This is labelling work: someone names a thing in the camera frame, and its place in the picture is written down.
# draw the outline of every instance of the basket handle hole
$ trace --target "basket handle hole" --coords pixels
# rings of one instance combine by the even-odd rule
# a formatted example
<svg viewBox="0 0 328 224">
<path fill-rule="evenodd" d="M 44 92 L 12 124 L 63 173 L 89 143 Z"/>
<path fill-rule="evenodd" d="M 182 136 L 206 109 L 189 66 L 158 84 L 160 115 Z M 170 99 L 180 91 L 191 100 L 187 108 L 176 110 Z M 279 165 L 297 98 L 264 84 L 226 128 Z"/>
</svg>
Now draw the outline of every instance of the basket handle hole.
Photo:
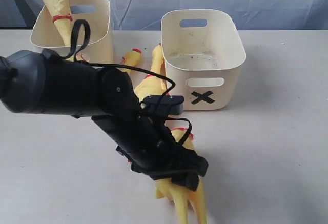
<svg viewBox="0 0 328 224">
<path fill-rule="evenodd" d="M 223 78 L 189 78 L 189 87 L 220 87 L 224 84 Z"/>
<path fill-rule="evenodd" d="M 206 19 L 183 19 L 180 21 L 180 27 L 182 28 L 202 28 L 206 25 Z"/>
<path fill-rule="evenodd" d="M 94 5 L 72 5 L 72 14 L 89 14 L 96 12 L 96 7 Z"/>
</svg>

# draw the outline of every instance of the white plastic bin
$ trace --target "white plastic bin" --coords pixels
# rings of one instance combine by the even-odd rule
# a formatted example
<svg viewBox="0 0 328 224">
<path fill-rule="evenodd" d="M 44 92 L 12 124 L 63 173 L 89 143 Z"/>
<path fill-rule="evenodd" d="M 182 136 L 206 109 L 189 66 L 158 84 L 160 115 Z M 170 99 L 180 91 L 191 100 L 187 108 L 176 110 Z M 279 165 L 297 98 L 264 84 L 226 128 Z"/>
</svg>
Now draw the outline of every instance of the white plastic bin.
<svg viewBox="0 0 328 224">
<path fill-rule="evenodd" d="M 70 6 L 81 5 L 91 5 L 95 8 L 92 13 L 72 14 L 71 27 L 77 19 L 85 19 L 90 24 L 91 39 L 88 46 L 82 50 L 82 54 L 91 63 L 113 63 L 114 46 L 109 0 L 70 0 Z M 84 28 L 81 27 L 78 47 L 81 46 L 83 37 Z M 30 40 L 37 49 L 48 48 L 58 52 L 61 56 L 67 55 L 70 49 L 64 45 L 46 6 L 42 8 L 35 22 Z"/>
<path fill-rule="evenodd" d="M 184 110 L 216 110 L 234 92 L 246 53 L 231 17 L 218 10 L 175 10 L 161 22 L 166 76 Z"/>
</svg>

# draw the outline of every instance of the x symbol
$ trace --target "x symbol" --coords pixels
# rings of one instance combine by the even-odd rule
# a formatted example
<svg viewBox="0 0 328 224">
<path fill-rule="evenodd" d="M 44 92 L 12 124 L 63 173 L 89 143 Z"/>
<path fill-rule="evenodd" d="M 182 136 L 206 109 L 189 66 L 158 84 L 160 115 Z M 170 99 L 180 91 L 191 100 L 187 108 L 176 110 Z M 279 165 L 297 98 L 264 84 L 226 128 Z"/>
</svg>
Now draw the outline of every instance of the x symbol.
<svg viewBox="0 0 328 224">
<path fill-rule="evenodd" d="M 205 101 L 206 103 L 212 104 L 215 102 L 215 100 L 211 99 L 209 96 L 212 95 L 213 92 L 211 91 L 207 91 L 204 94 L 200 94 L 198 92 L 192 92 L 192 95 L 194 95 L 195 97 L 197 97 L 194 101 L 192 101 L 191 103 L 193 105 L 199 103 L 200 101 Z"/>
</svg>

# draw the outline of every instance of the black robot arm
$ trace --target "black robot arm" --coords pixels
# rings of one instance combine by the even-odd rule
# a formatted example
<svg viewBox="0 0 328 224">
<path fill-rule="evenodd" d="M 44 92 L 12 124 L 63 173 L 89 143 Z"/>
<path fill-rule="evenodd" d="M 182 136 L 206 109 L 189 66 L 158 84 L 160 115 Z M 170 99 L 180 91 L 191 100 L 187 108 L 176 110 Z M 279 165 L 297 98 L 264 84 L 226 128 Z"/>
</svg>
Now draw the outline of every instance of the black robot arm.
<svg viewBox="0 0 328 224">
<path fill-rule="evenodd" d="M 76 50 L 81 25 L 85 41 Z M 131 162 L 131 170 L 153 180 L 171 178 L 175 184 L 195 191 L 198 176 L 205 176 L 207 161 L 183 147 L 191 124 L 176 142 L 165 121 L 183 110 L 182 96 L 167 96 L 174 82 L 147 70 L 122 65 L 79 62 L 76 54 L 88 45 L 90 27 L 77 20 L 66 57 L 45 49 L 41 54 L 18 51 L 0 58 L 0 99 L 14 113 L 61 114 L 91 119 L 116 143 L 117 151 Z M 74 61 L 66 58 L 74 55 Z M 163 95 L 139 103 L 127 73 L 117 67 L 131 68 L 172 83 Z"/>
</svg>

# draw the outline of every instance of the white tabletop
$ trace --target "white tabletop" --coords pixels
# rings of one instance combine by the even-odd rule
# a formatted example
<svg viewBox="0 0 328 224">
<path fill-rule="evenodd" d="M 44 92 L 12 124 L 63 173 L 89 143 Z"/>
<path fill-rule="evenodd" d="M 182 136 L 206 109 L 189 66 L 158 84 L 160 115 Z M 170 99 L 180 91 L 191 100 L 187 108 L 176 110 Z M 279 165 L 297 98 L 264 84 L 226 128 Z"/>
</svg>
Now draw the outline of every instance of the white tabletop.
<svg viewBox="0 0 328 224">
<path fill-rule="evenodd" d="M 0 55 L 34 50 L 29 35 L 0 31 Z M 210 164 L 208 223 L 327 224 L 328 31 L 240 36 L 247 60 L 230 104 L 184 114 Z M 117 60 L 138 47 L 148 68 L 160 33 L 119 31 L 114 41 Z M 89 118 L 1 105 L 0 223 L 177 224 L 174 207 L 115 147 Z"/>
</svg>

